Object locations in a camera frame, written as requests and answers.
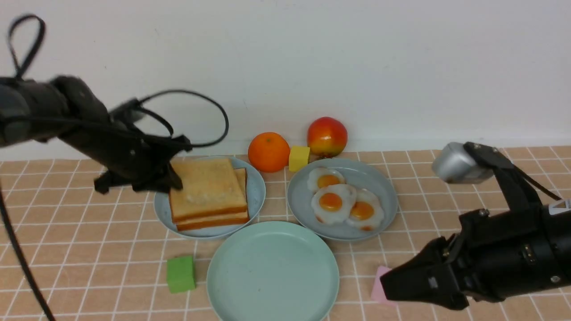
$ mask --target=toy fruit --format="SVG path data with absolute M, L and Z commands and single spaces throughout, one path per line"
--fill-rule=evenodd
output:
M 289 145 L 276 133 L 262 133 L 254 137 L 248 148 L 252 166 L 262 172 L 277 172 L 289 160 Z
M 320 157 L 334 157 L 347 145 L 347 129 L 335 118 L 321 117 L 307 130 L 307 146 Z

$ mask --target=fried egg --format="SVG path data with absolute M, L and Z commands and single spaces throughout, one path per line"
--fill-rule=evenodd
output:
M 363 231 L 372 231 L 381 225 L 384 218 L 385 212 L 377 195 L 366 189 L 357 190 L 347 224 Z
M 320 188 L 335 184 L 345 184 L 345 177 L 336 170 L 325 167 L 316 167 L 309 172 L 307 188 L 314 193 L 316 193 Z
M 315 193 L 311 207 L 319 222 L 327 225 L 342 223 L 349 217 L 356 197 L 357 190 L 351 185 L 329 185 Z

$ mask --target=black cable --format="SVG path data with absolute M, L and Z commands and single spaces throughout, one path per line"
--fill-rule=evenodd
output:
M 38 284 L 36 283 L 32 272 L 30 271 L 30 267 L 26 262 L 26 258 L 24 257 L 24 253 L 22 252 L 22 248 L 18 243 L 18 238 L 16 237 L 16 233 L 14 232 L 14 228 L 12 227 L 12 223 L 10 222 L 10 217 L 8 216 L 8 211 L 6 210 L 6 204 L 4 203 L 4 197 L 2 196 L 2 189 L 0 188 L 0 214 L 2 215 L 2 220 L 4 221 L 4 227 L 6 228 L 6 233 L 8 234 L 8 238 L 10 239 L 10 243 L 12 243 L 12 248 L 14 248 L 14 252 L 16 253 L 16 257 L 18 258 L 18 262 L 22 267 L 22 271 L 24 272 L 24 276 L 30 285 L 30 289 L 34 293 L 36 300 L 38 301 L 39 305 L 42 307 L 44 314 L 46 315 L 49 321 L 55 321 L 54 315 L 51 313 L 50 307 L 47 305 L 46 299 L 43 297 L 42 292 L 40 291 Z
M 36 36 L 36 39 L 35 39 L 32 47 L 31 47 L 30 51 L 26 55 L 26 58 L 24 59 L 23 63 L 20 65 L 18 62 L 18 58 L 16 56 L 16 52 L 14 50 L 14 46 L 12 45 L 12 37 L 14 35 L 16 28 L 22 22 L 30 20 L 30 19 L 35 19 L 39 22 L 38 34 Z M 8 32 L 8 48 L 10 49 L 12 60 L 14 62 L 14 68 L 16 69 L 16 74 L 13 78 L 15 81 L 21 81 L 22 80 L 24 74 L 26 73 L 26 71 L 30 67 L 32 61 L 34 60 L 35 56 L 37 55 L 37 53 L 38 53 L 38 51 L 42 45 L 45 33 L 46 33 L 45 22 L 40 17 L 38 17 L 36 15 L 33 15 L 33 14 L 23 15 L 23 16 L 19 17 L 18 19 L 16 19 L 15 21 L 12 22 L 12 24 L 9 28 L 9 32 Z M 13 122 L 31 122 L 31 123 L 35 122 L 35 123 L 51 123 L 51 124 L 59 123 L 59 124 L 64 124 L 64 125 L 83 126 L 83 127 L 96 129 L 96 130 L 102 130 L 102 131 L 107 131 L 110 133 L 115 133 L 118 135 L 123 135 L 123 136 L 128 136 L 128 137 L 137 137 L 139 139 L 143 139 L 143 140 L 146 140 L 148 142 L 156 142 L 156 143 L 167 145 L 167 146 L 180 147 L 180 148 L 186 149 L 186 150 L 191 149 L 193 147 L 208 147 L 208 146 L 215 145 L 215 144 L 221 142 L 226 137 L 226 135 L 228 135 L 230 123 L 228 121 L 228 115 L 226 114 L 226 111 L 224 110 L 224 108 L 222 108 L 222 106 L 220 104 L 218 104 L 216 101 L 214 101 L 210 97 L 207 97 L 207 96 L 200 94 L 200 93 L 196 93 L 196 92 L 191 91 L 191 90 L 171 89 L 171 90 L 160 91 L 156 94 L 153 94 L 153 95 L 150 95 L 148 97 L 143 98 L 141 101 L 139 101 L 139 103 L 133 109 L 136 111 L 139 111 L 139 112 L 143 112 L 143 113 L 150 115 L 151 117 L 155 118 L 162 125 L 167 127 L 169 134 L 172 136 L 172 134 L 173 134 L 172 126 L 170 126 L 170 124 L 164 118 L 160 117 L 158 114 L 156 114 L 150 110 L 147 110 L 147 109 L 144 109 L 143 107 L 141 107 L 141 105 L 143 103 L 148 102 L 151 99 L 154 99 L 154 98 L 162 96 L 162 95 L 171 94 L 171 93 L 185 93 L 188 95 L 194 95 L 194 96 L 200 97 L 202 99 L 205 99 L 205 100 L 211 102 L 213 105 L 215 105 L 220 110 L 222 115 L 224 116 L 225 128 L 224 128 L 224 133 L 222 134 L 222 136 L 220 136 L 220 138 L 218 138 L 212 142 L 192 145 L 192 144 L 188 144 L 188 143 L 180 143 L 180 142 L 173 141 L 171 139 L 171 137 L 160 137 L 160 136 L 149 135 L 149 134 L 140 133 L 140 132 L 136 132 L 136 131 L 125 131 L 125 130 L 116 128 L 112 125 L 109 125 L 109 124 L 101 124 L 101 123 L 83 121 L 83 120 L 79 120 L 79 119 L 59 119 L 59 118 L 49 118 L 49 117 L 26 116 L 26 117 L 11 117 L 11 118 L 7 118 L 7 119 L 3 119 L 3 124 L 4 124 L 4 126 L 7 126 L 9 123 L 13 123 Z M 12 227 L 12 223 L 10 222 L 10 217 L 8 216 L 8 211 L 6 209 L 6 205 L 4 203 L 1 186 L 0 186 L 0 214 L 1 214 L 2 220 L 4 222 L 4 227 L 6 228 L 6 233 L 8 234 L 8 238 L 10 239 L 10 243 L 12 244 L 12 247 L 14 248 L 14 252 L 16 254 L 16 257 L 18 258 L 20 266 L 22 267 L 22 271 L 24 272 L 24 275 L 28 281 L 28 284 L 30 285 L 32 292 L 34 293 L 34 296 L 36 297 L 36 300 L 38 301 L 39 305 L 42 307 L 42 310 L 43 310 L 44 314 L 46 315 L 46 318 L 48 319 L 48 321 L 55 321 L 54 315 L 52 314 L 50 307 L 47 305 L 46 299 L 43 297 L 42 292 L 40 291 L 38 284 L 36 283 L 34 276 L 32 275 L 32 273 L 30 271 L 30 267 L 29 267 L 28 263 L 26 262 L 26 258 L 24 257 L 24 254 L 22 252 L 22 248 L 20 247 L 20 244 L 18 243 L 18 238 L 16 237 L 16 234 L 14 232 L 14 228 Z
M 36 35 L 36 39 L 34 40 L 34 43 L 32 44 L 30 51 L 28 51 L 26 59 L 24 59 L 24 62 L 20 65 L 18 63 L 18 58 L 16 57 L 16 51 L 14 50 L 14 46 L 12 45 L 12 37 L 14 36 L 16 28 L 22 22 L 31 19 L 37 20 L 39 23 L 38 35 Z M 34 60 L 35 56 L 38 54 L 39 48 L 42 46 L 43 37 L 45 35 L 46 35 L 46 23 L 35 14 L 26 14 L 12 21 L 12 24 L 10 25 L 10 28 L 8 30 L 8 48 L 10 49 L 10 53 L 12 55 L 12 61 L 14 61 L 14 68 L 16 69 L 16 75 L 14 76 L 16 80 L 22 80 L 22 77 L 32 64 L 32 61 Z
M 197 93 L 196 91 L 186 90 L 186 89 L 167 89 L 167 90 L 159 91 L 158 93 L 149 95 L 147 97 L 144 97 L 143 99 L 140 100 L 140 104 L 142 105 L 142 104 L 144 104 L 144 103 L 146 103 L 146 102 L 148 102 L 154 98 L 157 98 L 159 96 L 166 95 L 166 94 L 187 94 L 187 95 L 193 95 L 193 96 L 200 97 L 206 101 L 209 101 L 214 106 L 218 107 L 218 109 L 220 110 L 220 112 L 224 116 L 224 133 L 222 134 L 222 136 L 220 136 L 220 138 L 218 138 L 212 142 L 208 142 L 208 143 L 194 144 L 194 145 L 192 145 L 192 147 L 213 146 L 213 145 L 216 145 L 219 142 L 221 142 L 226 137 L 226 135 L 228 135 L 228 130 L 230 129 L 230 123 L 228 121 L 228 115 L 226 114 L 226 111 L 224 110 L 224 108 L 222 108 L 222 106 L 219 103 L 217 103 L 216 101 L 214 101 L 212 98 L 205 96 L 201 93 Z
M 81 119 L 34 117 L 34 116 L 8 117 L 8 118 L 3 120 L 3 125 L 7 126 L 8 124 L 14 123 L 14 122 L 30 122 L 30 123 L 48 123 L 48 124 L 83 126 L 83 127 L 87 127 L 90 129 L 101 130 L 101 131 L 106 131 L 108 133 L 114 133 L 114 134 L 122 135 L 124 137 L 134 137 L 134 138 L 138 138 L 138 139 L 143 139 L 143 140 L 148 141 L 148 142 L 155 142 L 155 143 L 163 144 L 165 146 L 172 146 L 172 147 L 177 147 L 177 148 L 181 148 L 181 149 L 191 149 L 191 148 L 196 148 L 196 147 L 200 148 L 200 147 L 213 146 L 213 145 L 216 145 L 219 142 L 221 142 L 228 135 L 228 131 L 230 130 L 230 121 L 228 120 L 228 114 L 226 114 L 226 110 L 224 110 L 224 107 L 222 107 L 222 105 L 220 105 L 214 99 L 212 99 L 206 95 L 203 95 L 201 93 L 197 93 L 196 91 L 186 90 L 186 89 L 163 90 L 163 91 L 149 95 L 149 96 L 141 99 L 139 101 L 139 105 L 142 105 L 143 103 L 148 102 L 148 101 L 150 101 L 156 97 L 166 95 L 166 94 L 175 94 L 175 93 L 197 96 L 197 97 L 200 97 L 200 98 L 212 103 L 214 106 L 216 106 L 220 110 L 220 112 L 222 113 L 222 116 L 224 116 L 224 132 L 222 133 L 222 135 L 218 139 L 211 141 L 211 142 L 207 142 L 207 143 L 200 143 L 200 144 L 181 143 L 181 142 L 173 141 L 170 137 L 157 136 L 157 135 L 151 135 L 151 134 L 145 134 L 145 133 L 137 133 L 137 132 L 133 132 L 133 131 L 125 131 L 124 129 L 120 129 L 120 128 L 114 127 L 112 125 L 90 122 L 90 121 L 84 121 Z
M 516 169 L 516 171 L 518 173 L 520 173 L 521 176 L 523 176 L 525 178 L 525 180 L 527 180 L 531 185 L 534 185 L 535 187 L 537 187 L 538 190 L 544 192 L 545 195 L 551 197 L 554 200 L 561 200 L 561 197 L 559 197 L 555 193 L 551 192 L 547 188 L 543 187 L 541 184 L 539 184 L 537 181 L 535 181 L 533 178 L 531 178 L 528 174 L 526 174 L 524 171 L 522 171 L 519 167 L 517 167 L 515 165 L 513 167 Z

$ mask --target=pink block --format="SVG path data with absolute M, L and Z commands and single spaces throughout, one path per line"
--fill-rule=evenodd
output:
M 396 302 L 387 300 L 387 296 L 385 295 L 383 284 L 380 279 L 383 274 L 390 270 L 391 269 L 386 266 L 380 266 L 377 270 L 377 276 L 375 277 L 375 283 L 373 284 L 373 292 L 371 292 L 371 299 L 388 306 L 396 306 Z

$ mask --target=plate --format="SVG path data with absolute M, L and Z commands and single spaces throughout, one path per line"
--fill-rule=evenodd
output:
M 381 201 L 385 218 L 373 231 L 361 231 L 347 224 L 324 225 L 315 218 L 311 208 L 313 193 L 307 189 L 309 172 L 315 167 L 334 168 L 356 188 L 366 188 Z M 376 236 L 395 219 L 398 201 L 391 182 L 381 172 L 367 164 L 350 159 L 331 158 L 312 162 L 298 171 L 291 179 L 287 190 L 287 203 L 300 224 L 318 235 L 341 241 L 358 241 Z
M 200 230 L 190 230 L 179 232 L 176 230 L 176 225 L 172 223 L 171 206 L 168 202 L 168 194 L 156 193 L 154 200 L 154 207 L 156 217 L 163 225 L 172 232 L 188 239 L 220 239 L 229 236 L 244 226 L 250 224 L 260 213 L 264 200 L 266 199 L 266 184 L 260 172 L 258 172 L 252 165 L 246 163 L 235 157 L 221 157 L 211 156 L 205 158 L 230 158 L 234 168 L 246 168 L 248 179 L 246 181 L 246 195 L 248 199 L 248 213 L 250 214 L 250 221 L 242 225 L 228 225 L 201 228 Z
M 262 222 L 229 237 L 206 276 L 208 299 L 224 321 L 316 321 L 339 291 L 339 268 L 325 242 L 288 222 Z

